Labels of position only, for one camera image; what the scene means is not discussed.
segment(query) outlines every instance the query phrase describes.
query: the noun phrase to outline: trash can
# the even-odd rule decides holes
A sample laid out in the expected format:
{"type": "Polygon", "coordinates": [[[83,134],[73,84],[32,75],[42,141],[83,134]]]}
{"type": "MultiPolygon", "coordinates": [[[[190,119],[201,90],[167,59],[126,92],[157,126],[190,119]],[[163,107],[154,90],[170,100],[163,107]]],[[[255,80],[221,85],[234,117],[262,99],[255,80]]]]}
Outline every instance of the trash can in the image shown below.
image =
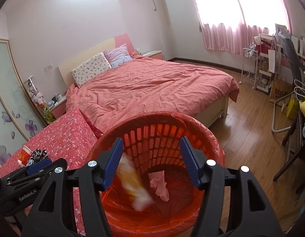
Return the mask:
{"type": "Polygon", "coordinates": [[[196,119],[175,112],[158,111],[129,118],[104,133],[90,150],[87,161],[111,148],[122,138],[124,152],[135,165],[142,183],[154,200],[143,212],[134,211],[130,197],[117,176],[101,194],[103,208],[114,236],[175,236],[192,227],[203,199],[189,180],[179,141],[187,136],[195,149],[224,166],[224,152],[218,140],[196,119]],[[165,171],[169,201],[162,201],[150,189],[148,173],[165,171]]]}

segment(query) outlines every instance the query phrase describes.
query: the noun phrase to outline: nightstand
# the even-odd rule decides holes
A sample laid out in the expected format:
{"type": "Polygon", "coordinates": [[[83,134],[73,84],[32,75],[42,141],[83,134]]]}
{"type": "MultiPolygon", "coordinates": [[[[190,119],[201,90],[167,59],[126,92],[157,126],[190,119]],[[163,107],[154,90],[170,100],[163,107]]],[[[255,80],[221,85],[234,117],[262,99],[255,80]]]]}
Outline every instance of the nightstand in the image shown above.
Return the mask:
{"type": "Polygon", "coordinates": [[[161,51],[150,51],[142,54],[142,56],[149,57],[151,59],[157,59],[157,60],[164,60],[162,57],[162,52],[161,51]]]}
{"type": "Polygon", "coordinates": [[[54,115],[56,119],[60,118],[66,113],[67,97],[63,96],[62,100],[58,101],[56,106],[49,108],[49,111],[54,115]]]}

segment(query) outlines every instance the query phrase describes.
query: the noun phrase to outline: pillow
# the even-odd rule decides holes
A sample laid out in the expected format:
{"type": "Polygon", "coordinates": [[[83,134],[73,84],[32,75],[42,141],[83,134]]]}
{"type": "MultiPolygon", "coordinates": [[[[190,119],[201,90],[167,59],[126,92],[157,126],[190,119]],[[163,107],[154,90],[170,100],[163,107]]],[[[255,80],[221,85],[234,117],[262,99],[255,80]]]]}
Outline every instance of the pillow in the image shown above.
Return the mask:
{"type": "Polygon", "coordinates": [[[113,69],[132,60],[131,56],[129,56],[126,43],[113,50],[104,51],[104,54],[113,69]]]}
{"type": "Polygon", "coordinates": [[[112,69],[108,60],[103,53],[82,63],[80,66],[71,71],[78,87],[83,86],[86,82],[94,79],[99,74],[112,69]]]}

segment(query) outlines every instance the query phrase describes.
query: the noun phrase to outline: silver screw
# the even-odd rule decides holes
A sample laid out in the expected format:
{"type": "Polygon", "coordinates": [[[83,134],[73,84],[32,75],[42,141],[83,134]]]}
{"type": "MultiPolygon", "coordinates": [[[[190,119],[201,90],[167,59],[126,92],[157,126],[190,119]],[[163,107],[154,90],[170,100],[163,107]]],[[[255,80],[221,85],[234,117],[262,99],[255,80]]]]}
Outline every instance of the silver screw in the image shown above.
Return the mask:
{"type": "Polygon", "coordinates": [[[96,161],[89,161],[88,162],[88,166],[90,166],[90,167],[93,167],[93,166],[96,166],[96,165],[97,165],[96,161]]]}
{"type": "Polygon", "coordinates": [[[247,166],[241,166],[241,170],[243,171],[243,172],[249,172],[249,167],[247,167],[247,166]]]}
{"type": "Polygon", "coordinates": [[[62,172],[62,167],[61,166],[55,168],[55,173],[56,174],[59,174],[61,172],[62,172]]]}
{"type": "Polygon", "coordinates": [[[214,160],[207,160],[206,164],[208,164],[209,166],[215,166],[216,162],[214,160]]]}

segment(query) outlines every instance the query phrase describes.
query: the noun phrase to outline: dark brown baseboard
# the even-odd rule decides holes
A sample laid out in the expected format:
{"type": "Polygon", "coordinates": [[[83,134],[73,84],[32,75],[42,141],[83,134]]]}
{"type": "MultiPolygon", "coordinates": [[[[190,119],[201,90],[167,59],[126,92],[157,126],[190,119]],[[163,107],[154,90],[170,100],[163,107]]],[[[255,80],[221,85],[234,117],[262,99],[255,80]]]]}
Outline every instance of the dark brown baseboard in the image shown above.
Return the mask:
{"type": "Polygon", "coordinates": [[[198,63],[198,64],[203,64],[205,66],[212,66],[212,67],[218,67],[221,69],[227,69],[227,70],[231,70],[237,73],[242,73],[241,69],[236,69],[233,67],[229,67],[229,66],[225,66],[222,64],[217,64],[217,63],[213,63],[213,62],[208,62],[208,61],[199,61],[199,60],[193,60],[193,59],[185,59],[185,58],[173,58],[170,59],[168,61],[186,61],[186,62],[191,62],[191,63],[198,63]]]}

